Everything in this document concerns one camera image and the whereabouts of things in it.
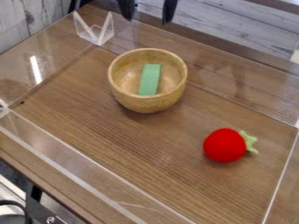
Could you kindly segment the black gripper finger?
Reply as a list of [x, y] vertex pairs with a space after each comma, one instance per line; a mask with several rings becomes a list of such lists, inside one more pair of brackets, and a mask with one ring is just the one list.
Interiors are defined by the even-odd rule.
[[137, 11], [137, 0], [117, 0], [122, 15], [131, 21]]
[[163, 24], [171, 23], [179, 0], [165, 0], [163, 2]]

